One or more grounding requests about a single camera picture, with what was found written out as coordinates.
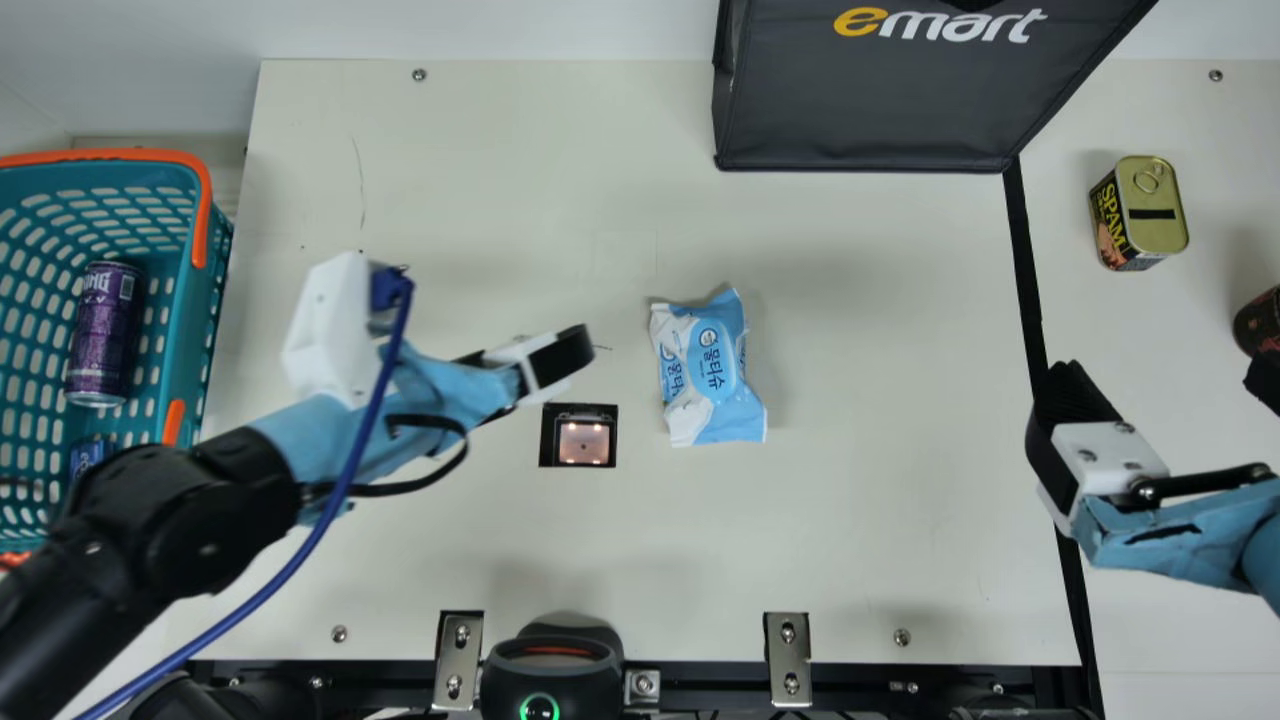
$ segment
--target blue can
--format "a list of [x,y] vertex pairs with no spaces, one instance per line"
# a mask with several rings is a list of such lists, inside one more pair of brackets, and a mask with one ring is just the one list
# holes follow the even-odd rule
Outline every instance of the blue can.
[[88,474],[95,465],[115,455],[116,446],[106,438],[87,438],[72,445],[69,471],[72,487]]
[[88,407],[124,402],[138,355],[146,278],[133,265],[99,260],[84,268],[67,368],[67,400]]

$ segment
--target purple beverage can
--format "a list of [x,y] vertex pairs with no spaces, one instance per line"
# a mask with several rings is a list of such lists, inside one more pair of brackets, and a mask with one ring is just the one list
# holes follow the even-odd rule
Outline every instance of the purple beverage can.
[[99,260],[84,266],[64,386],[67,400],[88,407],[124,402],[146,296],[146,278],[133,265]]

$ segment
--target table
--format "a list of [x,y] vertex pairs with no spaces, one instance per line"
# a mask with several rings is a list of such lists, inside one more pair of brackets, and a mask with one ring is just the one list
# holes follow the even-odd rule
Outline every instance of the table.
[[[1248,357],[1230,331],[1280,282],[1276,127],[1280,63],[1107,61],[1023,154],[1050,361],[1079,359],[1175,473],[1280,468],[1280,419],[1240,384]],[[1115,274],[1093,250],[1085,193],[1126,154],[1174,163],[1192,243]],[[1087,577],[1103,691],[1125,698],[1108,712],[1274,714],[1280,623],[1261,600]]]
[[[486,427],[430,492],[337,523],[207,657],[425,659],[440,610],[484,609],[489,647],[567,609],[631,657],[759,661],[762,612],[805,610],[822,662],[1078,662],[1021,451],[998,177],[719,173],[704,63],[413,68],[264,63],[207,432],[291,401],[305,270],[358,249],[411,266],[426,352],[586,322],[599,356],[566,398],[620,405],[618,468],[538,469],[535,411]],[[648,302],[724,282],[769,439],[672,450]],[[169,638],[298,536],[173,609]]]

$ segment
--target teal plastic basket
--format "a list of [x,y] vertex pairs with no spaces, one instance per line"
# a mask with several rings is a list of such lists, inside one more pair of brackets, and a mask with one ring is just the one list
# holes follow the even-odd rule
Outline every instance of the teal plastic basket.
[[[0,552],[24,552],[70,496],[68,451],[189,447],[205,410],[232,225],[209,170],[169,150],[70,150],[0,159]],[[63,378],[84,265],[147,275],[129,398],[67,402]]]

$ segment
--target emart logo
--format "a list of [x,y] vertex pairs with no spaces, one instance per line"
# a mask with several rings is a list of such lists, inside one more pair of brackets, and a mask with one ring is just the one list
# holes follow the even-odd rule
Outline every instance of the emart logo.
[[837,35],[861,37],[877,33],[881,37],[897,35],[902,40],[915,40],[924,27],[927,40],[946,40],[948,42],[969,42],[982,38],[982,42],[995,42],[1001,36],[1010,42],[1025,45],[1030,41],[1027,28],[1037,20],[1048,19],[1043,10],[1036,8],[1025,15],[986,15],[970,13],[948,15],[946,13],[920,13],[904,10],[890,14],[883,8],[854,8],[836,18]]

